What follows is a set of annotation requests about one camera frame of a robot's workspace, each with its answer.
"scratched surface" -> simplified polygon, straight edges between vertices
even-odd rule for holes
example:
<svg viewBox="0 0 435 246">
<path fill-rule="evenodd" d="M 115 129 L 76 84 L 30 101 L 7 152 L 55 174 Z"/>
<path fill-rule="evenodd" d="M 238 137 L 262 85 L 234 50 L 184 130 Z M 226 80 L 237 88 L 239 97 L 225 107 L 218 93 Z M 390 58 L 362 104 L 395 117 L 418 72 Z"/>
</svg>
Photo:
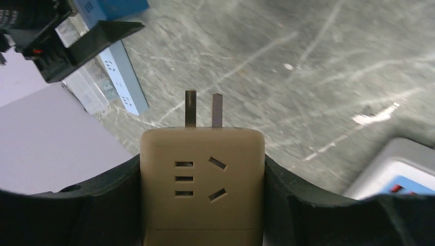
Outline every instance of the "scratched surface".
<svg viewBox="0 0 435 246">
<path fill-rule="evenodd" d="M 260 130 L 272 158 L 333 192 L 393 137 L 435 144 L 434 1 L 149 2 L 124 44 L 150 110 L 97 116 L 132 154 L 143 131 L 183 125 L 191 88 L 200 126 L 222 93 L 225 126 Z"/>
</svg>

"white wall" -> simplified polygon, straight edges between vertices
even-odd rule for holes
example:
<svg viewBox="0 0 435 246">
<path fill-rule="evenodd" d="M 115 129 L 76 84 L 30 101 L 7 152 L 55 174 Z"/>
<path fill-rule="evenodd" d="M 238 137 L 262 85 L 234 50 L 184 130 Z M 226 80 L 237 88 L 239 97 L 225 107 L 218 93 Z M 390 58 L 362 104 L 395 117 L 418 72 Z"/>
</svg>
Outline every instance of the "white wall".
<svg viewBox="0 0 435 246">
<path fill-rule="evenodd" d="M 37 89 L 0 107 L 0 189 L 57 192 L 132 157 L 60 84 Z"/>
<path fill-rule="evenodd" d="M 0 66 L 0 107 L 48 86 L 32 61 L 13 49 L 3 54 L 7 63 Z"/>
</svg>

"gray marble floor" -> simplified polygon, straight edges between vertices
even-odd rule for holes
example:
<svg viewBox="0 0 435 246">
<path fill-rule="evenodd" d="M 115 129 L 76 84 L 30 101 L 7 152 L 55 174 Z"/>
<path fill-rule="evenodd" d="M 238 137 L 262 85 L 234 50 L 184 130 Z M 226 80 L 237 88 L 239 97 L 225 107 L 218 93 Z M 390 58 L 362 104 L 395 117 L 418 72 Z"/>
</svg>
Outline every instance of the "gray marble floor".
<svg viewBox="0 0 435 246">
<path fill-rule="evenodd" d="M 433 0 L 149 3 L 124 44 L 150 109 L 97 116 L 133 154 L 143 131 L 183 125 L 191 88 L 199 125 L 222 93 L 224 125 L 260 130 L 278 163 L 337 193 L 393 137 L 435 145 Z"/>
</svg>

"power strip outlet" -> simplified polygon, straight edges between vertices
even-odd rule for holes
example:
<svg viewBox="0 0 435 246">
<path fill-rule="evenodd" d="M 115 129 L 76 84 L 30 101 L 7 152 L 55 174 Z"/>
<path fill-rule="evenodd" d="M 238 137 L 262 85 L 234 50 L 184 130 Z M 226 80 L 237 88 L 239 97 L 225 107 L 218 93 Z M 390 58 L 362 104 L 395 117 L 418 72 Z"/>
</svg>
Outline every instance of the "power strip outlet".
<svg viewBox="0 0 435 246">
<path fill-rule="evenodd" d="M 434 195 L 435 150 L 404 138 L 393 139 L 343 195 Z"/>
<path fill-rule="evenodd" d="M 100 20 L 112 21 L 143 12 L 148 8 L 145 0 L 74 0 L 74 2 L 88 28 L 92 28 Z M 144 113 L 149 105 L 122 41 L 101 52 L 100 58 L 125 109 L 135 115 Z"/>
<path fill-rule="evenodd" d="M 212 126 L 196 127 L 188 91 L 186 127 L 142 135 L 144 246 L 263 244 L 264 137 L 222 127 L 222 96 L 212 105 Z"/>
</svg>

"plug pin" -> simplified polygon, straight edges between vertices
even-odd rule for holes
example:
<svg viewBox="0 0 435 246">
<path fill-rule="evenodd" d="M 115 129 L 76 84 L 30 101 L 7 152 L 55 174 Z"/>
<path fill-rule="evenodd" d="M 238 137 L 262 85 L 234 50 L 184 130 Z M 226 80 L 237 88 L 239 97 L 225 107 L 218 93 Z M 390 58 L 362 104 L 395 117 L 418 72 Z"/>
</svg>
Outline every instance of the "plug pin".
<svg viewBox="0 0 435 246">
<path fill-rule="evenodd" d="M 196 90 L 186 91 L 185 127 L 196 127 Z"/>
<path fill-rule="evenodd" d="M 223 104 L 223 96 L 221 94 L 213 94 L 213 97 L 211 99 L 212 128 L 222 128 Z"/>
</svg>

